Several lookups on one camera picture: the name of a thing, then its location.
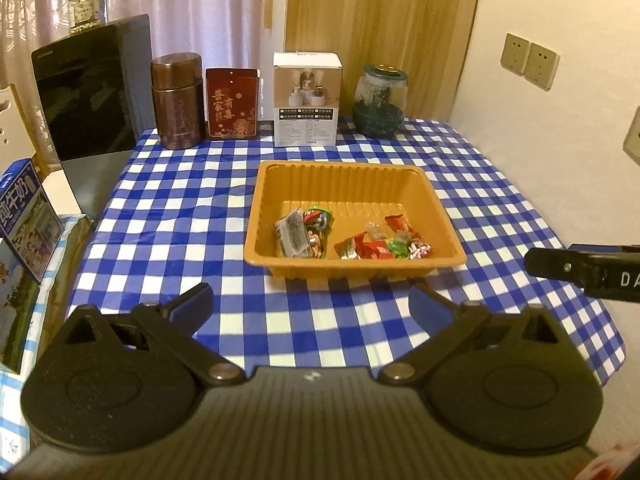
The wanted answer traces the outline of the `yellow green candy packet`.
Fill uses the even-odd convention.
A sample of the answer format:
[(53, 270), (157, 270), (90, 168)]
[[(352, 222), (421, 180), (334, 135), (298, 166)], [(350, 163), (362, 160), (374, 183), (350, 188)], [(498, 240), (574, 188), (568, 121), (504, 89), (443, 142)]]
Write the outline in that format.
[(407, 259), (410, 255), (409, 245), (412, 237), (408, 232), (397, 231), (393, 238), (387, 241), (387, 248), (396, 259)]

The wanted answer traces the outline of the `small red candy packet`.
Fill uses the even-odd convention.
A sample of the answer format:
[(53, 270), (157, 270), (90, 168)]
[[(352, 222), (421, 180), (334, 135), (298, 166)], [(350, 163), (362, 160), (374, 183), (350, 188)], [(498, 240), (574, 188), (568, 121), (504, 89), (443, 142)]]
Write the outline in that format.
[(413, 233), (413, 228), (402, 214), (391, 214), (384, 218), (386, 224), (394, 231)]

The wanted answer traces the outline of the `green glass jar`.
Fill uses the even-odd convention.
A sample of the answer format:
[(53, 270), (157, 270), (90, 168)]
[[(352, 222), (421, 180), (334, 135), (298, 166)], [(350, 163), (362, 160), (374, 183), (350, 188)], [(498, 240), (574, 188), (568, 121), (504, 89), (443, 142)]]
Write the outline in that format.
[(400, 130), (407, 106), (408, 76), (391, 65), (364, 66), (355, 91), (352, 120), (357, 131), (388, 139)]

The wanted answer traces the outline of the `grey seaweed snack packet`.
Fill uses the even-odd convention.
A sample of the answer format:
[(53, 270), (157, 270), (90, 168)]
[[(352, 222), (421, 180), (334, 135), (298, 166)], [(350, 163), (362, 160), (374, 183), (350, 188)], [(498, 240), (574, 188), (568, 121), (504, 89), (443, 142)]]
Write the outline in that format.
[(294, 209), (274, 224), (282, 255), (288, 258), (308, 258), (310, 243), (304, 215)]

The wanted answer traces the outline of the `orange plastic tray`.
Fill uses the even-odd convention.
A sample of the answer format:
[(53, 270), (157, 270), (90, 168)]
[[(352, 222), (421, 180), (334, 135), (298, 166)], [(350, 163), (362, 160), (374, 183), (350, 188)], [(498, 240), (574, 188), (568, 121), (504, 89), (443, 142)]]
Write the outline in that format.
[[(288, 258), (282, 254), (276, 222), (295, 209), (311, 206), (331, 211), (334, 223), (326, 256)], [(342, 260), (334, 245), (363, 233), (375, 222), (398, 214), (432, 248), (424, 259)], [(250, 207), (244, 259), (276, 278), (422, 278), (434, 270), (466, 263), (466, 255), (444, 205), (430, 180), (415, 166), (356, 162), (272, 160), (259, 165)]]

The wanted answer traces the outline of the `red gift box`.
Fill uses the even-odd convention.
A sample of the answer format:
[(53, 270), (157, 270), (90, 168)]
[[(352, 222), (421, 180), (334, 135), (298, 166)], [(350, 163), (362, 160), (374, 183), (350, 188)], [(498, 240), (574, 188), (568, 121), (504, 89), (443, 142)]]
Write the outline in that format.
[(210, 140), (246, 140), (257, 136), (259, 70), (208, 68), (206, 104)]

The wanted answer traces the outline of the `small labelled jar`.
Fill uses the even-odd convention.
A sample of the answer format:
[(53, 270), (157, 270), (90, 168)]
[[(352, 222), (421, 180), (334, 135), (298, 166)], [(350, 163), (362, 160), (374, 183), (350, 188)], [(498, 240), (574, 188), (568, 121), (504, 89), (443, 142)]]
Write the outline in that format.
[(67, 0), (68, 30), (77, 35), (101, 25), (99, 0)]

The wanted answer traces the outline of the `black green snack bar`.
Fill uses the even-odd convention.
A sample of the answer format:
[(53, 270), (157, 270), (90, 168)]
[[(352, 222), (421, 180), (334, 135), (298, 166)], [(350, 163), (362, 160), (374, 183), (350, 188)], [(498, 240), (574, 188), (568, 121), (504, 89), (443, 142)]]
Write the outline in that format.
[(303, 211), (303, 220), (312, 258), (324, 258), (334, 215), (328, 208), (311, 206)]

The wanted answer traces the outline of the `single wall socket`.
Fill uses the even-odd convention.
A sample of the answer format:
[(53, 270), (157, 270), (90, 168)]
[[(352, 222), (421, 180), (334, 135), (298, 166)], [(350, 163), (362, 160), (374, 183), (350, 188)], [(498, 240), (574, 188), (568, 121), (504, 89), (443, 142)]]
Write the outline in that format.
[(637, 165), (640, 165), (640, 107), (634, 113), (623, 143), (623, 150)]

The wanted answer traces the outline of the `brown cylindrical tin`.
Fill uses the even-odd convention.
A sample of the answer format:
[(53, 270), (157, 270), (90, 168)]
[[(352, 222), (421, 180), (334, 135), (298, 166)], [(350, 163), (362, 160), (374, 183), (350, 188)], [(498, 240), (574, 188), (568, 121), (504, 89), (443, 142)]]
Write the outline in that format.
[(206, 137), (202, 58), (178, 52), (151, 62), (152, 95), (160, 144), (185, 150)]

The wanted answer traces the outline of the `blue white checkered tablecloth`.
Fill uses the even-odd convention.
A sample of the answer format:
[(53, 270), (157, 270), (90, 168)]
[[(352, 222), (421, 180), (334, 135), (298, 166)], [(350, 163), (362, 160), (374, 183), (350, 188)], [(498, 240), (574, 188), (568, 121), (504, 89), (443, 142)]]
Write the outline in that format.
[(601, 382), (625, 359), (623, 337), (599, 301), (523, 268), (531, 247), (560, 242), (534, 207), (477, 148), (442, 122), (409, 119), (392, 140), (370, 140), (342, 122), (333, 148), (278, 148), (272, 127), (249, 141), (167, 151), (142, 136), (122, 170), (82, 260), (70, 298), (105, 313), (165, 302), (207, 283), (215, 312), (201, 344), (244, 370), (273, 366), (379, 368), (426, 335), (410, 316), (408, 282), (285, 281), (243, 255), (258, 166), (264, 160), (413, 165), (434, 185), (457, 231), (465, 264), (427, 283), (494, 311), (543, 304)]

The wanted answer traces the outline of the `red white candy packet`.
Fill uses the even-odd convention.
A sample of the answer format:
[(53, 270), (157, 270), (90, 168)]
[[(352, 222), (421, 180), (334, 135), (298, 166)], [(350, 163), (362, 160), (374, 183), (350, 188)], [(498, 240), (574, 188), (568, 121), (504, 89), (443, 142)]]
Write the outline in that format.
[(410, 259), (424, 259), (431, 255), (432, 248), (430, 244), (415, 238), (408, 244), (408, 252)]

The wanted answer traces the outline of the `beige caramel candy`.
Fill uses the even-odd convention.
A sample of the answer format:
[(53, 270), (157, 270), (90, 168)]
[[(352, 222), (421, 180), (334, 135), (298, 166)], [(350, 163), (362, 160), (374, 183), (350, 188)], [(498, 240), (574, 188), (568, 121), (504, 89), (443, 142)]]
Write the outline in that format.
[(364, 228), (370, 240), (386, 240), (387, 234), (384, 228), (375, 221), (368, 221)]

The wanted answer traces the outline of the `large red snack packet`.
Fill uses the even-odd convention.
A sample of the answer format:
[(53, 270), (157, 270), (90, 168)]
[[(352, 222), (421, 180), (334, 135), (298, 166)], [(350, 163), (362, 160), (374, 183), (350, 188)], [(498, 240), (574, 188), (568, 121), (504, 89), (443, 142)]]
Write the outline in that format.
[(386, 260), (394, 258), (385, 240), (365, 240), (366, 235), (366, 232), (362, 232), (355, 236), (347, 237), (336, 243), (334, 250), (343, 260)]

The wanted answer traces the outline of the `wooden door panel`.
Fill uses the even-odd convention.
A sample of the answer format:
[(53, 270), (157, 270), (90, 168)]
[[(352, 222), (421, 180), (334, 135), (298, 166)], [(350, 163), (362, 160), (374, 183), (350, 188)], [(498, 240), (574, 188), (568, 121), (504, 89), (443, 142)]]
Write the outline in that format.
[(285, 47), (338, 55), (344, 116), (352, 112), (363, 67), (385, 64), (408, 76), (408, 117), (446, 122), (476, 6), (477, 0), (288, 0)]

